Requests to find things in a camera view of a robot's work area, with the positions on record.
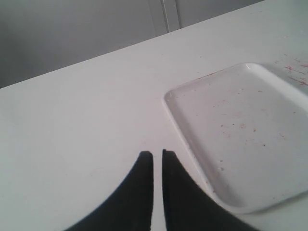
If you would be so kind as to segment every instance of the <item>white table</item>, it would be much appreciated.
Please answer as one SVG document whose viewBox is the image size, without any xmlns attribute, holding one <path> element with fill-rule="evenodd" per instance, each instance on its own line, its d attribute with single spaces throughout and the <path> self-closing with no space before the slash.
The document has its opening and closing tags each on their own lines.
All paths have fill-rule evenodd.
<svg viewBox="0 0 308 231">
<path fill-rule="evenodd" d="M 205 184 L 162 106 L 164 93 L 242 62 L 308 93 L 308 75 L 296 72 L 308 72 L 307 12 L 307 1 L 265 0 L 1 89 L 0 230 L 67 228 L 113 192 L 141 150 L 154 155 L 152 230 L 165 230 L 162 149 Z M 307 212 L 302 196 L 239 218 L 265 231 L 301 231 Z"/>
</svg>

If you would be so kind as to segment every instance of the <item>plastic tray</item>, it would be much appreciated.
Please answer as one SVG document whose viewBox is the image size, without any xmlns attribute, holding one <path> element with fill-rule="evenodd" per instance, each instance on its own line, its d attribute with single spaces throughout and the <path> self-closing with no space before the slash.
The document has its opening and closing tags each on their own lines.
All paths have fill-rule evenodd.
<svg viewBox="0 0 308 231">
<path fill-rule="evenodd" d="M 226 210 L 250 213 L 308 190 L 308 98 L 261 65 L 186 83 L 164 103 Z"/>
</svg>

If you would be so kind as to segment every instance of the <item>white tray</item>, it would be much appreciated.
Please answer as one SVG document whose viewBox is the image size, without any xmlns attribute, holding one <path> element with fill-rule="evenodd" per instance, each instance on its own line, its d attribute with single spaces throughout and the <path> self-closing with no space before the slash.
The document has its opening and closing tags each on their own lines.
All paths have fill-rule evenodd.
<svg viewBox="0 0 308 231">
<path fill-rule="evenodd" d="M 210 74 L 164 103 L 226 210 L 250 213 L 308 190 L 308 98 L 264 67 Z"/>
</svg>

